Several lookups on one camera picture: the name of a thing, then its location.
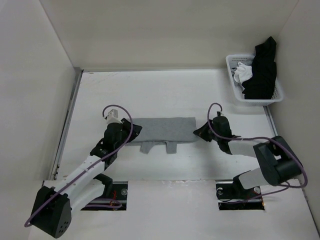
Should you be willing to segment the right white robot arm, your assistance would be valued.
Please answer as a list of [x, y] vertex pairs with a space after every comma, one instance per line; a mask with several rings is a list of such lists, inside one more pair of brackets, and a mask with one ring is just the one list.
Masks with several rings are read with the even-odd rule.
[[238, 198], [245, 197], [255, 187], [282, 183], [303, 173], [300, 160], [281, 136], [245, 140], [232, 133], [225, 116], [217, 116], [193, 132], [206, 142], [215, 141], [219, 149], [228, 155], [255, 158], [259, 167], [233, 178], [232, 192]]

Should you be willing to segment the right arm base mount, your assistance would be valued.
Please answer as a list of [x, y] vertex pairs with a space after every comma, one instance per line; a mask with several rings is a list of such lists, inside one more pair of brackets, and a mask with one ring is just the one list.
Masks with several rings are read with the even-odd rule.
[[265, 210], [263, 198], [255, 198], [261, 194], [260, 187], [244, 189], [232, 181], [217, 181], [216, 197], [221, 211]]

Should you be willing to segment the grey tank top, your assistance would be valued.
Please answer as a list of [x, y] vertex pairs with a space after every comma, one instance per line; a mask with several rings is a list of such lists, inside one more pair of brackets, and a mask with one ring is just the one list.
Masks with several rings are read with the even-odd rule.
[[156, 145], [165, 145], [167, 154], [176, 154], [178, 144], [198, 140], [195, 117], [134, 118], [135, 125], [142, 126], [140, 134], [128, 146], [139, 146], [140, 152], [148, 154]]

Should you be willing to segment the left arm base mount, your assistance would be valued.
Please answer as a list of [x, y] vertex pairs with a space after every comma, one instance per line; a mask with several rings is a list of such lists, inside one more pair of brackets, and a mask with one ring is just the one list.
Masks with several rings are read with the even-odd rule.
[[112, 188], [92, 200], [82, 211], [126, 211], [129, 183], [113, 182]]

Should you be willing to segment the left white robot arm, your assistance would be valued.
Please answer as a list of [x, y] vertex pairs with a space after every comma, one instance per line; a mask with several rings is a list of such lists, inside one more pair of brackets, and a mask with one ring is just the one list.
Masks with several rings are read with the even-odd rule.
[[138, 137], [141, 130], [142, 126], [125, 118], [108, 120], [103, 138], [86, 160], [64, 180], [40, 188], [25, 227], [35, 226], [55, 239], [60, 238], [75, 212], [97, 197], [108, 199], [112, 195], [112, 182], [103, 172], [116, 160], [118, 151]]

